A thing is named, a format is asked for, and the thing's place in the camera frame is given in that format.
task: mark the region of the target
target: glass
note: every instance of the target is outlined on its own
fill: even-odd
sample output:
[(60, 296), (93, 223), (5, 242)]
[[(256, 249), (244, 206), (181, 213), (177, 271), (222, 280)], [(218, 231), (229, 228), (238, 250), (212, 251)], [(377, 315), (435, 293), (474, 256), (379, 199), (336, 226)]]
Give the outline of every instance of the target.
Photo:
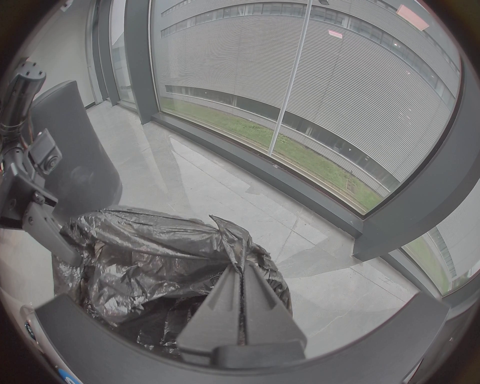
[(403, 246), (442, 295), (466, 284), (480, 269), (480, 182), (441, 223)]
[(110, 12), (110, 48), (113, 73), (121, 100), (135, 103), (127, 69), (125, 41), (123, 35), (125, 0), (113, 0)]
[[(304, 17), (306, 6), (223, 5), (196, 15), (197, 22), (212, 22), (188, 38), (170, 37), (184, 21), (172, 25), (154, 15), (152, 59), (160, 108), (266, 152), (302, 31), (301, 23), (282, 28), (275, 23), (283, 16)], [(446, 52), (458, 53), (448, 44), (432, 57), (419, 47), (432, 44), (435, 36), (409, 32), (399, 27), (403, 22), (387, 32), (333, 8), (312, 6), (273, 157), (365, 215), (415, 171), (441, 136), (459, 86)], [(392, 13), (389, 17), (400, 17)], [(233, 20), (216, 23), (219, 14), (245, 22), (257, 17), (239, 28)], [(272, 14), (277, 22), (263, 17)], [(440, 60), (448, 66), (438, 66)]]

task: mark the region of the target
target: blue sticker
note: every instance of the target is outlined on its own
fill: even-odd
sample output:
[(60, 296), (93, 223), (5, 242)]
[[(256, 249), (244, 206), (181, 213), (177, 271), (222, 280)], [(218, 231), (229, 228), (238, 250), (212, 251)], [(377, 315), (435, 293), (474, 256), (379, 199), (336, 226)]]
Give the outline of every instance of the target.
[(63, 380), (65, 380), (68, 384), (80, 384), (77, 379), (75, 379), (72, 375), (68, 372), (64, 371), (63, 369), (59, 369), (59, 374)]

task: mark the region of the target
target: concrete floor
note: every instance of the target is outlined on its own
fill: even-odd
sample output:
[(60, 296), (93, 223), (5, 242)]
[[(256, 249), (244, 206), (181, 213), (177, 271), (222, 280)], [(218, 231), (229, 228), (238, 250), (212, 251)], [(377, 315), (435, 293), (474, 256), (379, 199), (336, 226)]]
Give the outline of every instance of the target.
[[(123, 183), (120, 204), (246, 228), (290, 287), (307, 357), (337, 349), (396, 313), (417, 289), (382, 260), (352, 258), (353, 238), (248, 172), (106, 101), (88, 116)], [(0, 284), (13, 312), (53, 296), (48, 251), (0, 231)]]

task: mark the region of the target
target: black plastic bag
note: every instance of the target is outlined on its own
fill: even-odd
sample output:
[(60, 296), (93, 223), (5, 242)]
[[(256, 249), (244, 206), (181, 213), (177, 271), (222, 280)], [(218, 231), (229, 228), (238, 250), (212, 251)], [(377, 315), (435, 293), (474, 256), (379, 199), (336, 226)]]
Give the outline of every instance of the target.
[(55, 294), (77, 304), (124, 337), (178, 356), (175, 339), (228, 264), (246, 259), (292, 312), (290, 292), (270, 255), (248, 231), (210, 216), (200, 220), (111, 207), (70, 220), (61, 233), (82, 255), (80, 267), (52, 258)]

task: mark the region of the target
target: black chair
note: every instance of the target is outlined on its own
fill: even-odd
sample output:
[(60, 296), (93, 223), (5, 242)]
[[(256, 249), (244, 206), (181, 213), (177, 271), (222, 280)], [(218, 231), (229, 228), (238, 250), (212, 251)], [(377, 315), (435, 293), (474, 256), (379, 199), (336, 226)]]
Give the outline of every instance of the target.
[[(48, 129), (63, 159), (46, 178), (45, 188), (59, 202), (54, 217), (70, 217), (118, 204), (120, 176), (88, 118), (76, 81), (56, 85), (40, 95), (31, 109), (33, 135)], [(29, 143), (29, 133), (23, 136)]]

